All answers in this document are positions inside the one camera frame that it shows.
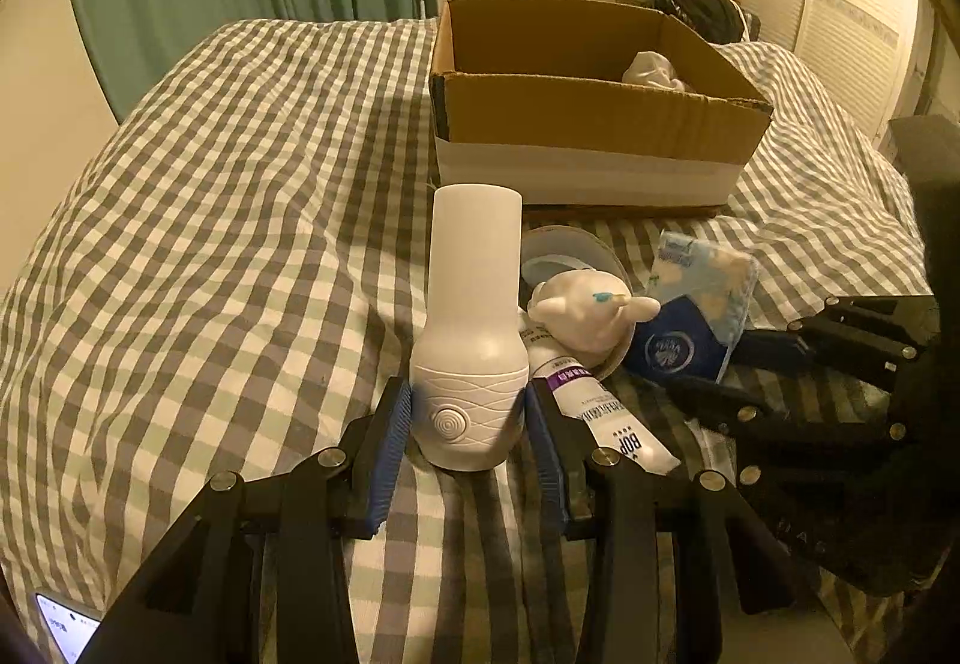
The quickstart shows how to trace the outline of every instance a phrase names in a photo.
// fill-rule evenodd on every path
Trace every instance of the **black bag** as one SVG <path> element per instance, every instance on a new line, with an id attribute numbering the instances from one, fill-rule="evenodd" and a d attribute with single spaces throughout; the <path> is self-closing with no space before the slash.
<path id="1" fill-rule="evenodd" d="M 731 0 L 650 0 L 647 8 L 675 16 L 710 43 L 743 40 L 743 19 Z"/>

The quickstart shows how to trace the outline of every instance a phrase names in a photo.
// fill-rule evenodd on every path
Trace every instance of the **swirl logo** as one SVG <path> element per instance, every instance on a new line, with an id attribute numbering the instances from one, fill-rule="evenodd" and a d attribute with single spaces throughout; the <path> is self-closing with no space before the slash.
<path id="1" fill-rule="evenodd" d="M 694 354 L 692 339 L 680 330 L 651 336 L 643 349 L 650 367 L 666 373 L 688 367 Z"/>
<path id="2" fill-rule="evenodd" d="M 466 432 L 467 418 L 457 409 L 438 409 L 433 415 L 433 427 L 438 436 L 448 442 L 455 442 Z"/>

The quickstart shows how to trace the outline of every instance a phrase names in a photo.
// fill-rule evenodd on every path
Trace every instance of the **white bottle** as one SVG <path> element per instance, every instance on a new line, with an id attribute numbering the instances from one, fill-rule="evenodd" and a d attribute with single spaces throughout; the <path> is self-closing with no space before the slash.
<path id="1" fill-rule="evenodd" d="M 523 429 L 522 203 L 519 193 L 489 184 L 451 184 L 434 194 L 426 325 L 410 357 L 411 431 L 424 457 L 443 469 L 493 469 Z"/>
<path id="2" fill-rule="evenodd" d="M 560 412 L 586 422 L 598 447 L 620 451 L 655 475 L 665 475 L 680 465 L 613 393 L 522 311 L 520 337 L 530 359 L 530 376 L 546 379 Z"/>

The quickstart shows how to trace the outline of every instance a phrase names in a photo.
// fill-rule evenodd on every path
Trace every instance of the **toothpaste tube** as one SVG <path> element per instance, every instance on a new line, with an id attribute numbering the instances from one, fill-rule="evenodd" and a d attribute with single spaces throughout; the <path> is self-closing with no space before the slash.
<path id="1" fill-rule="evenodd" d="M 546 379 L 560 412 L 583 420 L 599 447 L 610 447 L 647 472 L 665 475 L 680 465 L 656 437 L 550 333 L 520 314 L 520 338 L 530 376 Z"/>

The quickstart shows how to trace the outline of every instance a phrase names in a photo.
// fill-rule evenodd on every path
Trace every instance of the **bed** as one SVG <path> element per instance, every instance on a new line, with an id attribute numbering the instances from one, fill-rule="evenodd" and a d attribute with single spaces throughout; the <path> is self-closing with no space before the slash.
<path id="1" fill-rule="evenodd" d="M 284 472 L 334 444 L 401 372 L 424 323 L 438 175 L 426 77 L 436 23 L 245 21 L 200 43 L 83 172 L 0 306 L 0 565 L 32 637 L 32 592 L 102 609 L 213 472 Z M 723 213 L 596 221 L 643 287 L 661 229 L 752 253 L 750 309 L 783 328 L 829 294 L 920 294 L 904 180 L 797 58 L 718 47 L 776 108 Z M 803 418 L 875 417 L 824 373 L 728 382 Z M 625 373 L 611 389 L 688 471 L 683 417 Z M 347 549 L 363 661 L 573 661 L 583 543 L 539 514 L 523 440 L 493 472 L 435 470 L 411 443 L 390 516 Z M 864 661 L 902 598 L 811 572 Z"/>

